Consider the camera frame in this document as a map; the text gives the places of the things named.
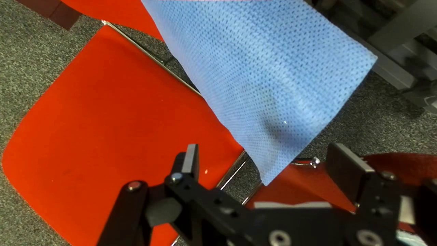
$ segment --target gray carpet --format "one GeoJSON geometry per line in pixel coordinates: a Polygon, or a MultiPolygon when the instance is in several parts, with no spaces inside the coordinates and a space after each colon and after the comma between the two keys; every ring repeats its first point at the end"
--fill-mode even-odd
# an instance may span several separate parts
{"type": "MultiPolygon", "coordinates": [[[[82,18],[65,31],[12,0],[0,0],[0,152],[28,106],[98,26],[82,18]]],[[[381,78],[370,75],[302,157],[323,157],[329,142],[343,142],[359,154],[437,154],[435,138],[435,116],[420,115],[381,78]]],[[[252,183],[252,172],[241,175],[241,187],[252,183]]],[[[5,246],[65,244],[26,206],[1,172],[0,242],[5,246]]]]}

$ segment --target textured fabric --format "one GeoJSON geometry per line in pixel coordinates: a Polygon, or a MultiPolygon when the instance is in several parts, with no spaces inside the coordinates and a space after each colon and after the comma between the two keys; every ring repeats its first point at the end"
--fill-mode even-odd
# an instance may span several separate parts
{"type": "Polygon", "coordinates": [[[375,61],[302,0],[143,0],[164,41],[267,184],[375,61]]]}

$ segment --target blue cloth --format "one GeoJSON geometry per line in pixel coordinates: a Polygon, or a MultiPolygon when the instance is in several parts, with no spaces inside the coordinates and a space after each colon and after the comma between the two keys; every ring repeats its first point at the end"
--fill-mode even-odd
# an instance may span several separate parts
{"type": "Polygon", "coordinates": [[[270,183],[375,56],[303,0],[143,0],[172,55],[270,183]]]}

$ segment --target black mechanical device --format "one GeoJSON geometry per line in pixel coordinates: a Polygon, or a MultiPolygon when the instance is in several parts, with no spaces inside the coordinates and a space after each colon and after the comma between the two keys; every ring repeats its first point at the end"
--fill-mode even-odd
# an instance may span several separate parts
{"type": "Polygon", "coordinates": [[[437,243],[437,183],[404,188],[340,143],[329,146],[326,171],[358,205],[353,214],[336,208],[247,209],[218,188],[202,187],[198,165],[198,147],[188,145],[162,184],[134,180],[121,187],[98,244],[149,244],[153,227],[169,223],[188,244],[390,246],[403,244],[396,238],[401,213],[414,217],[426,242],[437,243]],[[412,201],[409,210],[404,198],[412,201]]]}

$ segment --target screw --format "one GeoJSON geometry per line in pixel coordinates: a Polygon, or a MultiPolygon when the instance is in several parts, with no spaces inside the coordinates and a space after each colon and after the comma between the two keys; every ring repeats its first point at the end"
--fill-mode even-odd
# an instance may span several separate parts
{"type": "Polygon", "coordinates": [[[138,182],[138,180],[135,180],[135,182],[130,182],[128,184],[127,184],[127,190],[128,191],[135,191],[135,190],[138,190],[140,187],[140,182],[138,182]]]}
{"type": "Polygon", "coordinates": [[[362,246],[382,246],[384,242],[381,236],[368,229],[356,231],[356,239],[362,246]]]}
{"type": "Polygon", "coordinates": [[[274,229],[269,235],[270,246],[291,246],[291,236],[281,229],[274,229]]]}
{"type": "Polygon", "coordinates": [[[319,165],[322,161],[317,157],[317,156],[314,156],[311,160],[310,160],[310,165],[313,167],[313,168],[317,168],[317,165],[319,165]]]}
{"type": "Polygon", "coordinates": [[[169,182],[176,184],[181,180],[183,175],[180,172],[175,172],[169,176],[169,182]]]}
{"type": "Polygon", "coordinates": [[[396,179],[396,176],[394,176],[392,172],[384,171],[384,172],[381,172],[381,173],[382,173],[382,176],[384,176],[385,179],[388,179],[388,180],[394,180],[394,179],[396,179]]]}

